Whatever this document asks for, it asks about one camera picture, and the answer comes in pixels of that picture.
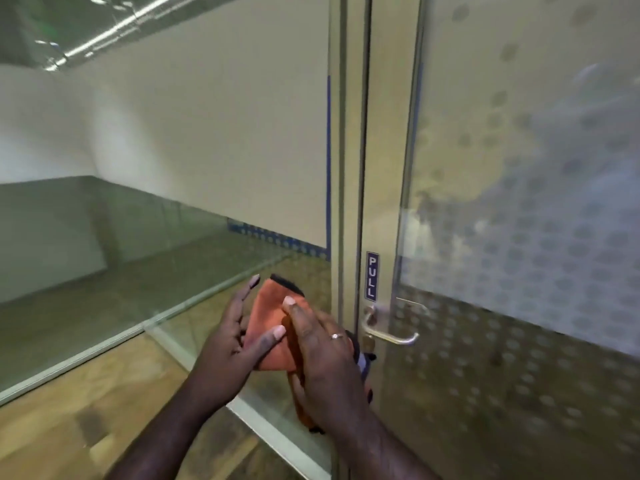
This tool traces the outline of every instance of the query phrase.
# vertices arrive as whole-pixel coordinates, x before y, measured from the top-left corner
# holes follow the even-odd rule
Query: left hand
[[[243,320],[243,303],[259,282],[260,275],[256,274],[236,291],[184,383],[192,405],[205,415],[212,415],[231,401],[253,368],[285,335],[283,325],[278,325],[263,333],[250,347],[243,347],[248,322]]]

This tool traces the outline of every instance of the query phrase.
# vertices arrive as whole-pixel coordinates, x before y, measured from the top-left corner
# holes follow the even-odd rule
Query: door
[[[372,0],[359,325],[444,479],[636,477],[640,0]]]

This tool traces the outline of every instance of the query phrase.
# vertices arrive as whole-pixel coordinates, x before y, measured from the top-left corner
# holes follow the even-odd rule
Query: wall
[[[68,77],[0,66],[0,184],[94,175],[90,152]]]
[[[71,72],[98,174],[326,246],[328,0],[236,0]]]
[[[82,184],[0,185],[0,303],[106,268]]]

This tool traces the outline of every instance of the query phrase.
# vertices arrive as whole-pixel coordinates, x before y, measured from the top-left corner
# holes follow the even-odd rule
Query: metal door handle
[[[375,314],[376,309],[374,306],[368,306],[365,309],[364,316],[360,322],[360,326],[362,327],[364,333],[367,333],[377,339],[386,340],[395,345],[412,345],[416,340],[418,340],[418,337],[420,336],[418,332],[414,332],[413,336],[409,337],[408,339],[401,339],[400,337],[396,337],[395,335],[391,335],[390,333],[385,333],[383,331],[374,329],[371,326],[371,319]]]

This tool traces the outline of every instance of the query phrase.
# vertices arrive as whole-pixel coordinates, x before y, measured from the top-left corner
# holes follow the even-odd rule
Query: metal frame
[[[403,183],[410,150],[413,94],[421,41],[422,0],[372,0],[369,91],[360,273],[365,273],[366,253],[379,254],[377,309],[389,310],[394,296],[399,249]],[[365,283],[360,283],[364,297]],[[372,302],[360,300],[364,317]],[[376,314],[376,330],[388,330],[388,314]],[[387,343],[376,340],[376,354],[384,362]],[[383,384],[382,368],[373,367],[374,389]]]
[[[371,0],[331,1],[332,313],[356,331]]]

